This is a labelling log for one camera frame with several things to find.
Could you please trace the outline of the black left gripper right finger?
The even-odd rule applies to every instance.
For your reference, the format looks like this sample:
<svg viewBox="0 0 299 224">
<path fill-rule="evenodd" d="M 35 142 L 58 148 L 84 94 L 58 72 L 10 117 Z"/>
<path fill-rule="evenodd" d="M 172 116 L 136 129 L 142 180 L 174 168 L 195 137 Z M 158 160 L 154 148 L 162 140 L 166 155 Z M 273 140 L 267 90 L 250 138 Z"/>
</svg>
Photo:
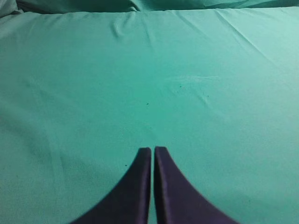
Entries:
<svg viewBox="0 0 299 224">
<path fill-rule="evenodd" d="M 154 151 L 154 199 L 159 224 L 236 224 L 185 178 L 166 147 Z"/>
</svg>

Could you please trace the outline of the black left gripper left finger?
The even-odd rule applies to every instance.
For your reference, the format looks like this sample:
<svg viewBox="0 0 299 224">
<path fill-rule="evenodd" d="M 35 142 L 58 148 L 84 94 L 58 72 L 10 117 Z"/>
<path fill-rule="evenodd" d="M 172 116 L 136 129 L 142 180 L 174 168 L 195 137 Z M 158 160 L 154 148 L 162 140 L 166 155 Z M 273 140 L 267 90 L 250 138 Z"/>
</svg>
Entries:
<svg viewBox="0 0 299 224">
<path fill-rule="evenodd" d="M 151 188 L 151 149 L 140 148 L 115 187 L 75 224 L 146 224 Z"/>
</svg>

